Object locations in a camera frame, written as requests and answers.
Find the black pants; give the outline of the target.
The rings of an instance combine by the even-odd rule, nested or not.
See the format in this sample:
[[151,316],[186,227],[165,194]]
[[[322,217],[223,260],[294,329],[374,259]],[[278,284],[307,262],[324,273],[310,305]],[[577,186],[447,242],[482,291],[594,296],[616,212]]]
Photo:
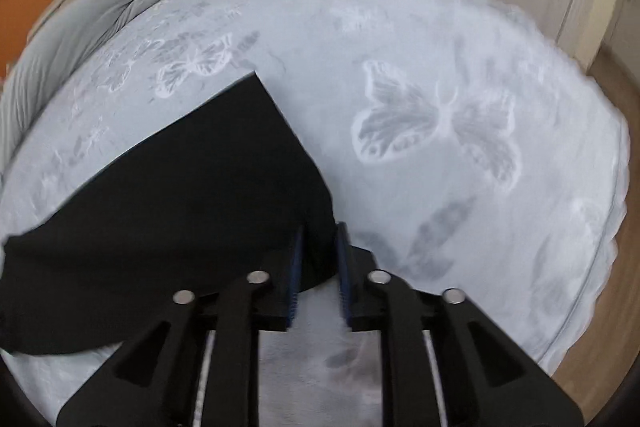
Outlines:
[[1,346],[68,355],[120,343],[177,291],[216,291],[293,246],[303,289],[334,277],[330,192],[248,76],[4,242]]

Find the white butterfly pattern bedspread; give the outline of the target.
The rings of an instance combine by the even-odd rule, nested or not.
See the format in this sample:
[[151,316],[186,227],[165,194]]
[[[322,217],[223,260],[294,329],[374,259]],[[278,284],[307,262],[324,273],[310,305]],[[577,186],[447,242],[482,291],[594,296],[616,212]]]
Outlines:
[[[626,208],[629,134],[591,78],[492,0],[160,0],[64,83],[6,170],[4,242],[42,225],[151,135],[260,79],[337,225],[419,291],[464,291],[546,373],[588,327]],[[22,412],[54,425],[122,345],[1,346]],[[267,426],[377,426],[378,335],[334,277],[259,349]]]

